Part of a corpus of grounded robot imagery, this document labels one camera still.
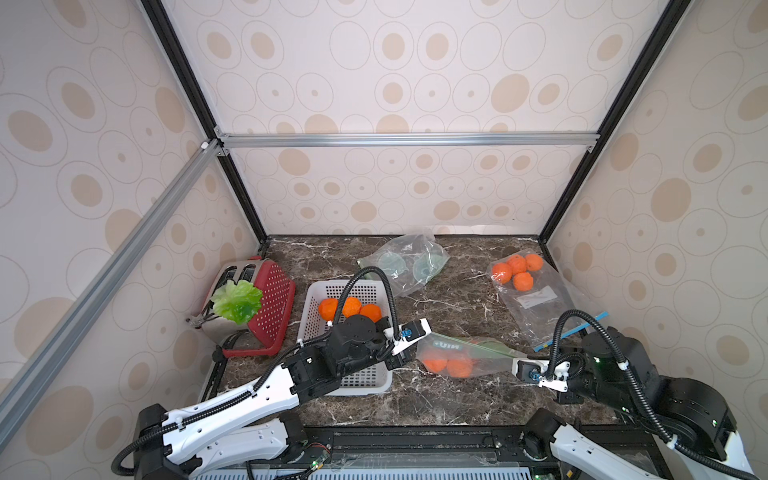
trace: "cable clip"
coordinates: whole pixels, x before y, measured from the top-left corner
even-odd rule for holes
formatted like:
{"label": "cable clip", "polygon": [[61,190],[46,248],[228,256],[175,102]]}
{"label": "cable clip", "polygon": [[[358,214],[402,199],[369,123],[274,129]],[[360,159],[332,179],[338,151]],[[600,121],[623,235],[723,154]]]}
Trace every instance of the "cable clip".
{"label": "cable clip", "polygon": [[667,442],[667,448],[670,450],[674,450],[675,446],[677,445],[677,434],[672,434],[672,439]]}

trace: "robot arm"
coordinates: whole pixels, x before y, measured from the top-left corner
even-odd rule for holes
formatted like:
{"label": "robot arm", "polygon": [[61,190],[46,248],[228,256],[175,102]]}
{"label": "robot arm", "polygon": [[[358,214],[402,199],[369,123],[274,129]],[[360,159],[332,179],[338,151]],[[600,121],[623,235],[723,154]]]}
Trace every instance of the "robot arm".
{"label": "robot arm", "polygon": [[[388,369],[414,356],[419,340],[430,334],[426,319],[402,326],[394,337],[387,320],[355,315],[325,335],[308,341],[264,376],[197,405],[166,412],[159,405],[139,414],[137,440],[114,460],[113,471],[136,479],[186,480],[212,468],[253,458],[275,458],[289,445],[280,420],[242,428],[338,389],[344,376],[378,362]],[[134,468],[121,466],[134,453]]]}
{"label": "robot arm", "polygon": [[[571,316],[588,321],[595,331],[581,340],[581,347],[560,355],[558,331]],[[566,359],[578,359],[575,372],[569,373],[572,368]],[[564,313],[555,328],[550,360],[519,359],[515,375],[522,382],[611,407],[625,422],[657,435],[680,455],[696,479],[757,480],[746,460],[736,420],[717,390],[697,380],[659,375],[638,340],[605,329],[584,312]],[[544,409],[526,424],[523,440],[532,458],[552,455],[597,480],[656,478]]]}

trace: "bag label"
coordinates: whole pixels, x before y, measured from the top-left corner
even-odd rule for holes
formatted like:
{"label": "bag label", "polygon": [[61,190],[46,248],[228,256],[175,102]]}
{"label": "bag label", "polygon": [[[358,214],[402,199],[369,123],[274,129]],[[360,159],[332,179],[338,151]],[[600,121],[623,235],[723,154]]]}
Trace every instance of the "bag label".
{"label": "bag label", "polygon": [[554,300],[556,298],[558,298],[558,295],[554,292],[552,287],[547,285],[538,292],[519,296],[515,300],[517,300],[524,309],[529,309],[532,306],[537,306],[539,303],[548,302],[549,300]]}
{"label": "bag label", "polygon": [[439,349],[446,349],[446,350],[461,350],[462,349],[461,345],[456,345],[455,343],[447,343],[447,342],[443,342],[441,340],[434,340],[432,342],[432,345],[436,346]]}

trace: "orange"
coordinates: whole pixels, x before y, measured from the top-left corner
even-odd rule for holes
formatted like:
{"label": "orange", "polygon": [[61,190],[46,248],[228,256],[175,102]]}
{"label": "orange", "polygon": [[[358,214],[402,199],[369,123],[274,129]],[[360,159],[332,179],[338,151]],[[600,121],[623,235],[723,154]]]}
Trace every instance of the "orange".
{"label": "orange", "polygon": [[376,323],[382,319],[382,310],[379,308],[378,305],[369,303],[368,305],[364,305],[360,309],[360,315],[365,315],[371,320],[373,320],[374,323]]}
{"label": "orange", "polygon": [[504,284],[512,278],[512,268],[506,263],[496,263],[491,268],[491,278]]}
{"label": "orange", "polygon": [[531,253],[525,256],[525,263],[528,265],[529,272],[536,272],[544,266],[544,259],[535,253]]}
{"label": "orange", "polygon": [[336,315],[336,308],[339,306],[338,299],[326,298],[320,302],[320,306],[317,307],[320,312],[320,318],[329,322],[333,320],[333,316]]}
{"label": "orange", "polygon": [[342,310],[341,313],[343,313],[346,318],[350,318],[352,315],[360,313],[360,307],[362,307],[360,300],[354,296],[348,296],[346,302],[344,302],[344,310]]}
{"label": "orange", "polygon": [[525,258],[523,258],[522,255],[512,255],[507,259],[507,265],[512,268],[512,275],[523,273],[525,272],[525,269],[528,268],[525,265]]}
{"label": "orange", "polygon": [[422,363],[432,373],[440,373],[448,365],[446,359],[423,359]]}
{"label": "orange", "polygon": [[528,272],[518,273],[512,279],[512,285],[515,286],[518,292],[527,292],[533,288],[533,277]]}
{"label": "orange", "polygon": [[472,374],[472,361],[470,359],[450,359],[448,361],[448,374],[457,379],[465,379]]}

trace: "perforated red panel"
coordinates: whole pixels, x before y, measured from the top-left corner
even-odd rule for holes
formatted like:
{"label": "perforated red panel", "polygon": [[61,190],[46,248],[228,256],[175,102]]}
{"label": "perforated red panel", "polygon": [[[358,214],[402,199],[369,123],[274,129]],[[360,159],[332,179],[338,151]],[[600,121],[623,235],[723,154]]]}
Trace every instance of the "perforated red panel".
{"label": "perforated red panel", "polygon": [[248,329],[264,345],[257,350],[225,350],[226,357],[275,355],[285,338],[296,284],[272,260],[259,268],[253,286],[263,292],[261,309],[248,322]]}

